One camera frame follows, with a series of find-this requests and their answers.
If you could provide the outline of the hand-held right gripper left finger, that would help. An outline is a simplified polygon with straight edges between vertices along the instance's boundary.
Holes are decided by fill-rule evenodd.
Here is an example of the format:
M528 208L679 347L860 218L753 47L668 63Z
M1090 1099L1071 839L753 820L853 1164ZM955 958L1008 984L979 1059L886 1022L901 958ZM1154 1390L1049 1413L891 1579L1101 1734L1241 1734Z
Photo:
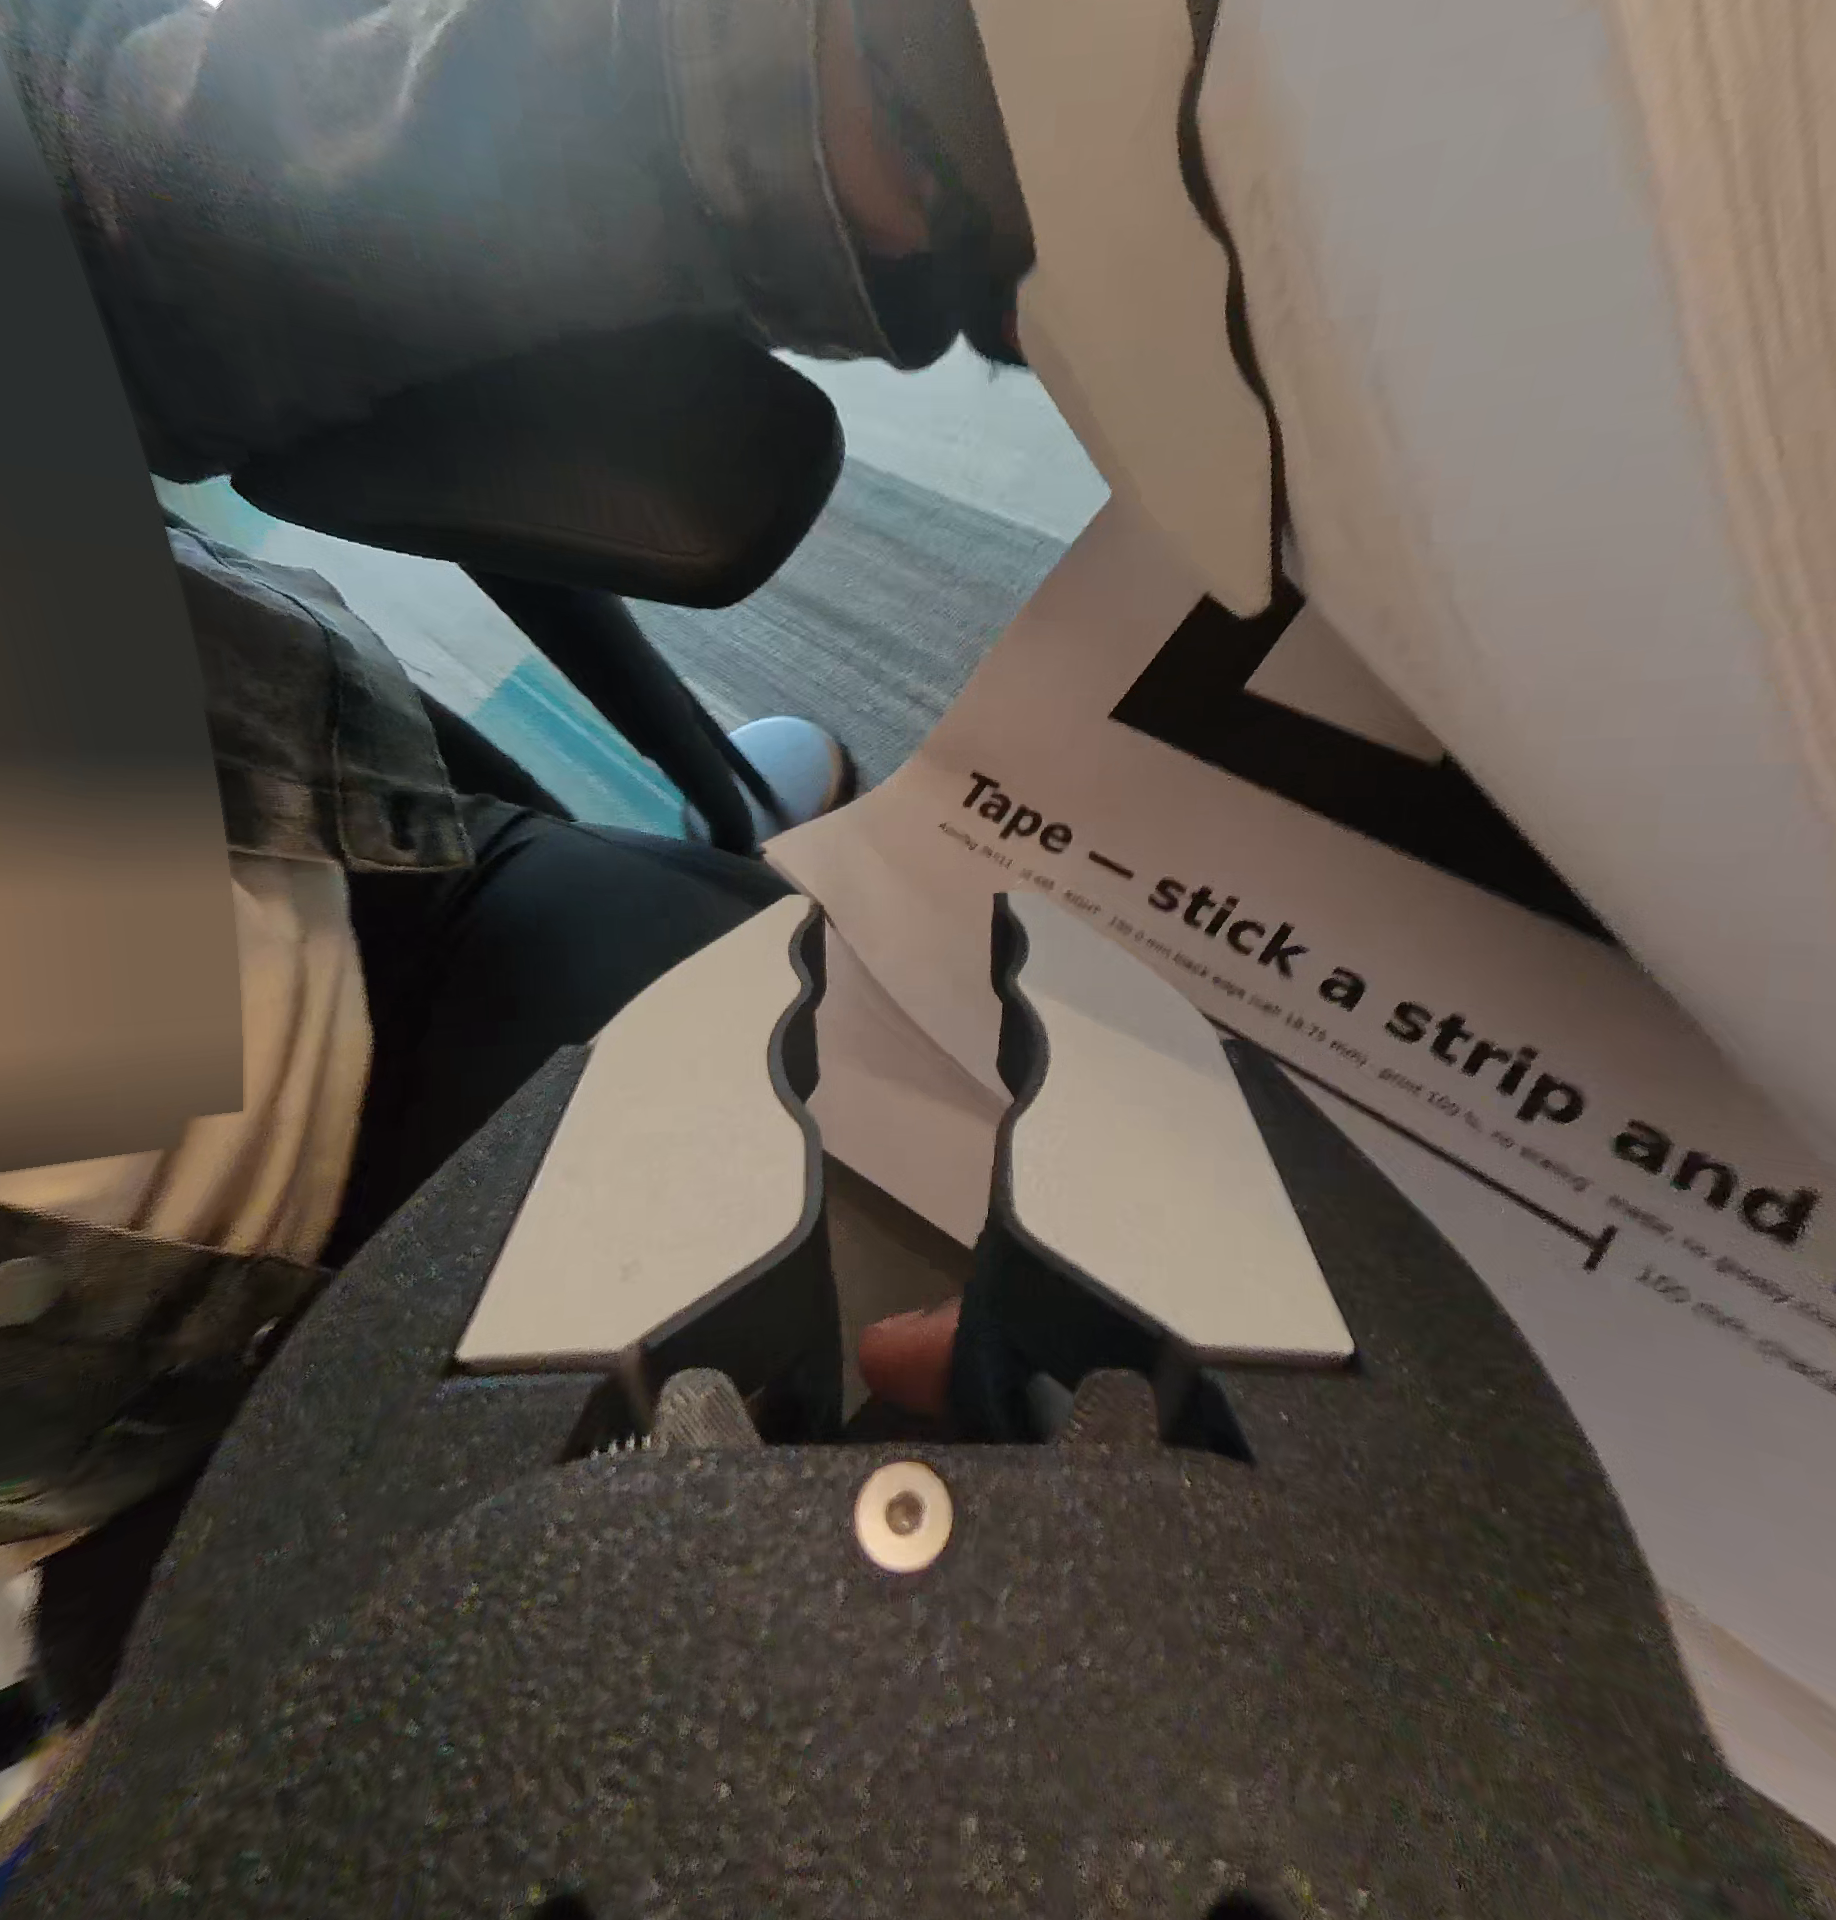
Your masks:
M457 1337L462 1373L790 1369L790 1313L830 1296L820 999L822 914L784 895L594 1034Z

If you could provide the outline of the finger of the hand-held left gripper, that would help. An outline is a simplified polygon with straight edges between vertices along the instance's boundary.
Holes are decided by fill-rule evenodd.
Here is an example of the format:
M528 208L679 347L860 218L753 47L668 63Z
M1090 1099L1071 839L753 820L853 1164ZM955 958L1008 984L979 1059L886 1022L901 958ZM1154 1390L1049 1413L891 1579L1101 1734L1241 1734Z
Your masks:
M1187 3L977 3L1034 266L1020 340L1119 504L1237 616L1275 595L1265 406L1192 200Z

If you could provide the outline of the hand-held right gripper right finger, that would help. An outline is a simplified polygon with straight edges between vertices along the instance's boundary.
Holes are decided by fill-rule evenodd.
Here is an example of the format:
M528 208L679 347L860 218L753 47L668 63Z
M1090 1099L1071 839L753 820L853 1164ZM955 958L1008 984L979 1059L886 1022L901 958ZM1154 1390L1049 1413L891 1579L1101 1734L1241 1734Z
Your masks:
M1344 1369L1322 1274L1219 1028L1038 895L996 895L983 1255L1034 1369Z

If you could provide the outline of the stack of printed paper sheets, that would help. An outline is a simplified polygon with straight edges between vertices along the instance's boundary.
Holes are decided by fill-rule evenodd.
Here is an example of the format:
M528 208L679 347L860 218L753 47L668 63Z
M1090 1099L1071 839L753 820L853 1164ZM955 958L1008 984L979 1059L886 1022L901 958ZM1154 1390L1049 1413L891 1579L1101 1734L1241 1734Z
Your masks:
M1725 1756L1836 1842L1836 3L1187 3L1265 612L1107 493L776 846L817 1115L971 1240L991 895L1265 1049L1562 1388Z

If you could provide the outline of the person's left forearm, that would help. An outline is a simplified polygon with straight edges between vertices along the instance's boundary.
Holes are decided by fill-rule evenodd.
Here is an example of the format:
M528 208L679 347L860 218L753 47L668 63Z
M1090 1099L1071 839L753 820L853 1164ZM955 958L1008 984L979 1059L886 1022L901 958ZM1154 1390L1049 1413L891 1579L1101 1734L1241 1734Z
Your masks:
M891 355L817 3L0 3L0 52L173 482L572 333Z

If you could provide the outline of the person's left hand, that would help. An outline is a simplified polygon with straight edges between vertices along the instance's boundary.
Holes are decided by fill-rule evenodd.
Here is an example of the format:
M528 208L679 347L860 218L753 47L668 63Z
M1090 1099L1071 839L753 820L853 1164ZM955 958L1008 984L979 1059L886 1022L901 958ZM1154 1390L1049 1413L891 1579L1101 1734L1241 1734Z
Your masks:
M817 115L891 366L1025 369L1034 240L971 3L820 3Z

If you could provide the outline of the person's black trouser leg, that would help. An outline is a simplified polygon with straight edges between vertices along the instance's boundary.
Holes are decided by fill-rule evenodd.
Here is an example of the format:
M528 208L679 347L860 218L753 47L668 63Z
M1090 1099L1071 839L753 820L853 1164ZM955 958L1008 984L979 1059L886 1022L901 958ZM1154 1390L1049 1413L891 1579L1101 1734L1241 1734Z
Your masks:
M784 902L753 856L453 798L431 755L319 751L326 914L306 1250L340 1266L560 1046Z

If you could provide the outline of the pale blue shoe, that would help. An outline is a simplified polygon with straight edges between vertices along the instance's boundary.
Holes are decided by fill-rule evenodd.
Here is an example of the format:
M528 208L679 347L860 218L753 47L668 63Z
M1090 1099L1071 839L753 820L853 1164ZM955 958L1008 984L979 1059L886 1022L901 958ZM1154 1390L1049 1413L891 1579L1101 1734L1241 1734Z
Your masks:
M864 790L853 755L806 716L758 716L716 733L714 755L753 847L834 813Z

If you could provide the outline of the person's torso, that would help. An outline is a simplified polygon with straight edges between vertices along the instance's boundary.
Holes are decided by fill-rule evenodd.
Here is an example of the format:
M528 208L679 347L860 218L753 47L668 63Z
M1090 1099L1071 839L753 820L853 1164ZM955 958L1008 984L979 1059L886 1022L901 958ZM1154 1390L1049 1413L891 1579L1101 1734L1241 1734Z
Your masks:
M168 522L205 689L244 1109L0 1171L0 1551L183 1482L324 1292L375 1058L348 883L471 862L419 687L316 574Z

